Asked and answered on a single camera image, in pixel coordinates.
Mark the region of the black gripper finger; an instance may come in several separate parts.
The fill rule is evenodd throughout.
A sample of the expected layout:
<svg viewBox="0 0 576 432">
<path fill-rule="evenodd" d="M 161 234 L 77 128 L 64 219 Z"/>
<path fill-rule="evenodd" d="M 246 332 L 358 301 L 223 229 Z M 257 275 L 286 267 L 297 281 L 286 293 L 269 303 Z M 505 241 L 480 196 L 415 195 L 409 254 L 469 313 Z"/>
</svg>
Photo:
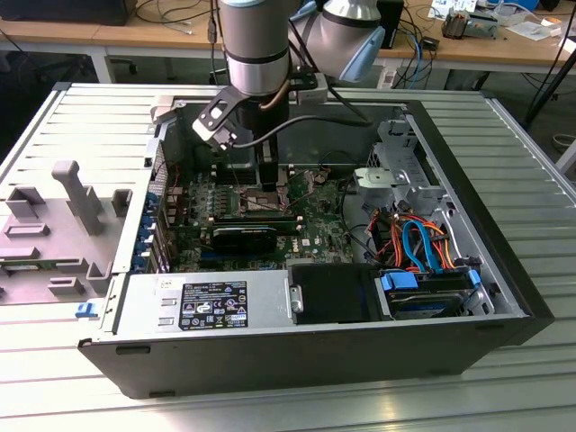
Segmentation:
<svg viewBox="0 0 576 432">
<path fill-rule="evenodd" d="M 265 140 L 256 146 L 256 161 L 259 183 L 263 189 L 275 189 L 278 181 L 277 137 Z"/>
</svg>

